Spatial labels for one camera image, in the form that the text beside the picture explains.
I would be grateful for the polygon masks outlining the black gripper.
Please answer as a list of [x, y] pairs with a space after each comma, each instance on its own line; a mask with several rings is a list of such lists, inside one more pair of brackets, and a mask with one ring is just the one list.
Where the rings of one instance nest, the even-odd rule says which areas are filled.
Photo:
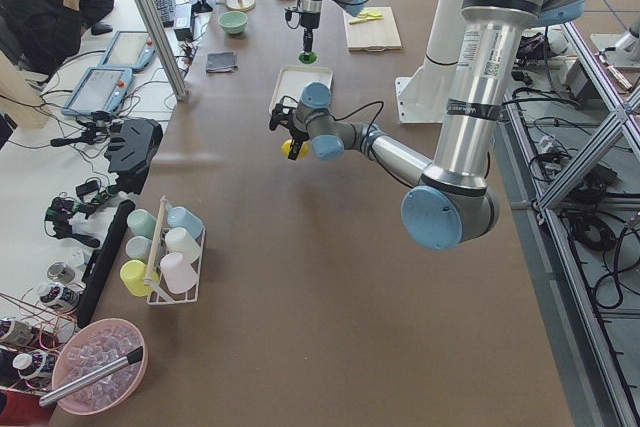
[[293, 141], [289, 146], [288, 159], [295, 161], [300, 155], [302, 144], [308, 141], [308, 133], [297, 129], [296, 127], [292, 127], [290, 129], [290, 133]]
[[303, 52], [311, 53], [313, 51], [313, 31], [319, 27], [320, 13], [306, 12], [300, 14], [300, 25], [305, 29], [303, 33]]

